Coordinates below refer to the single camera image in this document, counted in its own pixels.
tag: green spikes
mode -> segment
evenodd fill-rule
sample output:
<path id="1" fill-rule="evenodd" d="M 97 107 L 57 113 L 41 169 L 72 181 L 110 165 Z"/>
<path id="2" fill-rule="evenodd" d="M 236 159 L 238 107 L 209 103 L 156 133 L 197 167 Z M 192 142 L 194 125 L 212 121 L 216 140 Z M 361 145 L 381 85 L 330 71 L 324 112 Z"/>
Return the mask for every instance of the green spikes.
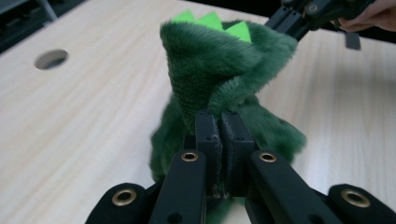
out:
<path id="1" fill-rule="evenodd" d="M 225 32 L 229 35 L 238 37 L 242 41 L 251 43 L 250 32 L 248 30 L 248 25 L 245 21 L 238 22 L 234 26 L 224 30 L 222 27 L 221 19 L 219 18 L 218 14 L 216 14 L 216 12 L 208 13 L 200 19 L 196 20 L 192 15 L 191 11 L 186 10 L 175 16 L 171 20 L 171 22 L 191 22 L 194 24 L 203 25 L 207 28 Z"/>
<path id="2" fill-rule="evenodd" d="M 250 32 L 248 31 L 248 25 L 245 21 L 238 22 L 225 30 L 225 32 L 230 35 L 238 36 L 239 39 L 251 43 Z"/>

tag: person's hand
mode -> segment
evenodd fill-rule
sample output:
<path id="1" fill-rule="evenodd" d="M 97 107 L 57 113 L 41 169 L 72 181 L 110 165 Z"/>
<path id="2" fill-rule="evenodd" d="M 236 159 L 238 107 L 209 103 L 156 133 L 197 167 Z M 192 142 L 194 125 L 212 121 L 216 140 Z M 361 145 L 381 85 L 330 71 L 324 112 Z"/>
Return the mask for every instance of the person's hand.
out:
<path id="1" fill-rule="evenodd" d="M 347 21 L 338 19 L 341 29 L 358 32 L 377 26 L 387 31 L 396 31 L 396 0 L 376 0 L 357 18 Z"/>

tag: circular hole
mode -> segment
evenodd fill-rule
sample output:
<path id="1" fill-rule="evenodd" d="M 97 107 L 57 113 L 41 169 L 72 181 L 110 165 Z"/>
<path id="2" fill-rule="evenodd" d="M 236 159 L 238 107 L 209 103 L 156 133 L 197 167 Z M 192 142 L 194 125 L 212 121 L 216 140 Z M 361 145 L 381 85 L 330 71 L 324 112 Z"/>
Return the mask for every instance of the circular hole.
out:
<path id="1" fill-rule="evenodd" d="M 198 160 L 198 154 L 193 153 L 193 152 L 186 152 L 181 155 L 181 159 L 183 161 L 196 161 Z"/>
<path id="2" fill-rule="evenodd" d="M 322 217 L 320 217 L 318 215 L 314 215 L 314 214 L 309 215 L 308 220 L 310 223 L 313 223 L 313 224 L 323 224 L 324 223 L 324 220 Z"/>
<path id="3" fill-rule="evenodd" d="M 64 63 L 68 58 L 68 53 L 62 49 L 54 49 L 40 55 L 35 61 L 35 67 L 41 70 L 48 70 Z"/>
<path id="4" fill-rule="evenodd" d="M 341 196 L 345 201 L 358 207 L 370 206 L 370 200 L 353 189 L 344 189 L 341 191 Z"/>
<path id="5" fill-rule="evenodd" d="M 117 199 L 120 201 L 125 201 L 131 198 L 131 196 L 132 194 L 130 192 L 123 192 L 117 197 Z"/>
<path id="6" fill-rule="evenodd" d="M 124 206 L 133 202 L 135 198 L 136 192 L 133 189 L 121 189 L 114 194 L 112 202 L 116 206 Z"/>
<path id="7" fill-rule="evenodd" d="M 260 154 L 260 159 L 266 162 L 274 162 L 276 161 L 276 156 L 268 152 L 263 152 Z"/>
<path id="8" fill-rule="evenodd" d="M 311 5 L 308 10 L 310 12 L 316 12 L 318 10 L 318 6 L 317 5 Z"/>
<path id="9" fill-rule="evenodd" d="M 180 213 L 172 213 L 168 216 L 168 223 L 176 224 L 183 220 L 183 216 Z"/>

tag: green plush toy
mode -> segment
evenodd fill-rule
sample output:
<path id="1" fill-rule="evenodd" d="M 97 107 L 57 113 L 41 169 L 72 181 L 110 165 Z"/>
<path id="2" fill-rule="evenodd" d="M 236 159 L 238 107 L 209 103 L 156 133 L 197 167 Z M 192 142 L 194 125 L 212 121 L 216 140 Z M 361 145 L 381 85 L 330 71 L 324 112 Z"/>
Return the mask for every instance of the green plush toy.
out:
<path id="1" fill-rule="evenodd" d="M 250 21 L 221 21 L 216 13 L 196 20 L 189 10 L 161 26 L 173 93 L 158 130 L 151 137 L 150 169 L 165 178 L 183 137 L 195 132 L 195 114 L 208 109 L 215 118 L 236 111 L 259 148 L 286 160 L 301 150 L 305 136 L 259 103 L 256 93 L 288 62 L 297 41 Z M 208 211 L 207 223 L 220 223 L 229 200 Z"/>

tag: wood grain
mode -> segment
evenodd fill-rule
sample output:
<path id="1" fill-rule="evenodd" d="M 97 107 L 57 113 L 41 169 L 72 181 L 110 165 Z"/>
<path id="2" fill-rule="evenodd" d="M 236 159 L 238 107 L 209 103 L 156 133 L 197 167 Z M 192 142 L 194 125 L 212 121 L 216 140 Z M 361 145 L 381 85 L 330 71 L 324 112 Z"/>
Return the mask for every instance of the wood grain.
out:
<path id="1" fill-rule="evenodd" d="M 224 21 L 265 18 L 183 1 L 91 0 L 0 57 L 0 222 L 84 223 L 124 182 L 145 188 L 149 138 L 171 91 L 160 24 L 191 9 Z M 348 183 L 396 209 L 396 46 L 308 34 L 263 106 L 303 131 L 293 164 L 314 189 Z M 68 59 L 35 68 L 52 49 Z M 236 205 L 225 223 L 249 223 Z"/>

